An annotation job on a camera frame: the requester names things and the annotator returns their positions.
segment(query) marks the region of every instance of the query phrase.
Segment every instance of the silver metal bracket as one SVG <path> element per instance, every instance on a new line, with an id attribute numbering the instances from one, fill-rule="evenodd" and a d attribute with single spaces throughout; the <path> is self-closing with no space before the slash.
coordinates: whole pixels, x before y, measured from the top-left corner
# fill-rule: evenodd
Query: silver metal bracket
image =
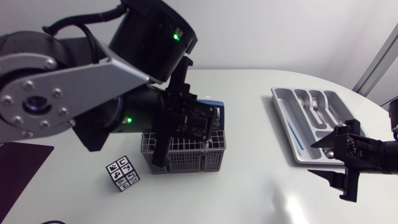
<path id="1" fill-rule="evenodd" d="M 99 64 L 63 70 L 52 58 L 37 54 L 13 54 L 0 57 L 1 73 L 42 68 L 46 73 L 18 78 L 0 90 L 0 142 L 41 138 L 71 128 L 73 118 L 112 98 L 147 83 L 150 77 L 99 43 L 106 56 Z M 47 100 L 50 110 L 32 114 L 23 107 L 28 98 Z"/>

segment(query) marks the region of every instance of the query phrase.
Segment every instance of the black mat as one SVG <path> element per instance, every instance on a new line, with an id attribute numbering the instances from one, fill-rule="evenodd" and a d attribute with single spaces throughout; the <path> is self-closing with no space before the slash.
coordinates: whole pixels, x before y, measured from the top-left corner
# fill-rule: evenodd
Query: black mat
<path id="1" fill-rule="evenodd" d="M 54 147 L 0 143 L 0 223 Z"/>

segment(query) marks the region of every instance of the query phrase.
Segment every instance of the white wall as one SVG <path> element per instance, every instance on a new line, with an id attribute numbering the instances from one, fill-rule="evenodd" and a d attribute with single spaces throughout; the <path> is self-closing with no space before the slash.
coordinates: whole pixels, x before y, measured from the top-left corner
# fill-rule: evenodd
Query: white wall
<path id="1" fill-rule="evenodd" d="M 396 0 L 165 0 L 194 28 L 194 68 L 301 72 L 352 88 L 398 22 Z M 74 14 L 112 9 L 117 0 L 1 0 L 0 30 L 40 31 Z M 90 25 L 109 42 L 120 19 Z M 59 37 L 79 36 L 67 28 Z"/>

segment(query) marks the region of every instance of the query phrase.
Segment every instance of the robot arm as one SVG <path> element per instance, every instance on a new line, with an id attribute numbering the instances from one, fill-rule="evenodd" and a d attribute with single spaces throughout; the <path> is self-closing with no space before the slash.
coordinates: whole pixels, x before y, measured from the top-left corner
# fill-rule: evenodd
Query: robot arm
<path id="1" fill-rule="evenodd" d="M 326 170 L 308 170 L 329 181 L 330 187 L 343 192 L 340 198 L 356 202 L 360 173 L 398 174 L 398 100 L 389 107 L 391 131 L 395 141 L 380 141 L 360 135 L 360 123 L 353 119 L 346 126 L 337 126 L 332 133 L 312 144 L 327 147 L 333 158 L 344 162 L 345 173 Z"/>
<path id="2" fill-rule="evenodd" d="M 85 24 L 126 14 L 109 46 Z M 74 25 L 85 38 L 58 40 Z M 171 137 L 206 141 L 215 108 L 197 102 L 185 75 L 185 57 L 197 38 L 160 0 L 122 0 L 116 9 L 73 16 L 44 27 L 48 34 L 0 37 L 0 142 L 52 136 L 73 128 L 90 151 L 109 133 L 153 131 L 153 163 L 167 164 Z M 160 90 L 151 84 L 166 82 Z"/>

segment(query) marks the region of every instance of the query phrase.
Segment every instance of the screw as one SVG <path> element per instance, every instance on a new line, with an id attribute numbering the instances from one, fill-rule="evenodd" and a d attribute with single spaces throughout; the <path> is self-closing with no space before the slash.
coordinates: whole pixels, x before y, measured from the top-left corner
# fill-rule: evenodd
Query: screw
<path id="1" fill-rule="evenodd" d="M 46 120 L 41 121 L 39 125 L 43 129 L 49 128 L 51 126 L 50 123 L 48 121 L 46 121 Z"/>
<path id="2" fill-rule="evenodd" d="M 26 82 L 24 82 L 24 83 L 22 84 L 22 87 L 24 87 L 24 89 L 25 89 L 26 91 L 32 91 L 32 90 L 35 89 L 34 83 L 33 83 L 32 81 L 30 81 L 30 80 L 27 80 Z"/>
<path id="3" fill-rule="evenodd" d="M 4 105 L 6 105 L 6 106 L 9 106 L 9 105 L 13 105 L 13 104 L 14 104 L 14 100 L 11 98 L 11 96 L 4 96 L 4 97 L 1 99 L 1 102 L 2 102 Z"/>
<path id="4" fill-rule="evenodd" d="M 61 108 L 61 109 L 58 110 L 58 114 L 60 116 L 66 116 L 66 115 L 68 115 L 68 113 L 69 113 L 69 111 L 66 108 Z"/>
<path id="5" fill-rule="evenodd" d="M 76 121 L 75 121 L 75 120 L 69 120 L 69 121 L 67 121 L 67 122 L 65 123 L 65 125 L 66 125 L 68 128 L 73 128 L 73 127 L 76 125 Z"/>
<path id="6" fill-rule="evenodd" d="M 49 70 L 53 70 L 57 68 L 57 63 L 52 59 L 47 59 L 44 61 L 44 67 Z"/>
<path id="7" fill-rule="evenodd" d="M 33 133 L 30 132 L 30 131 L 23 131 L 23 132 L 22 132 L 22 136 L 23 136 L 24 138 L 31 138 L 31 137 L 33 137 Z"/>
<path id="8" fill-rule="evenodd" d="M 12 122 L 14 124 L 23 124 L 24 120 L 20 116 L 15 116 L 12 118 Z"/>
<path id="9" fill-rule="evenodd" d="M 56 98 L 60 98 L 62 96 L 62 91 L 58 88 L 54 88 L 52 90 L 52 95 Z"/>

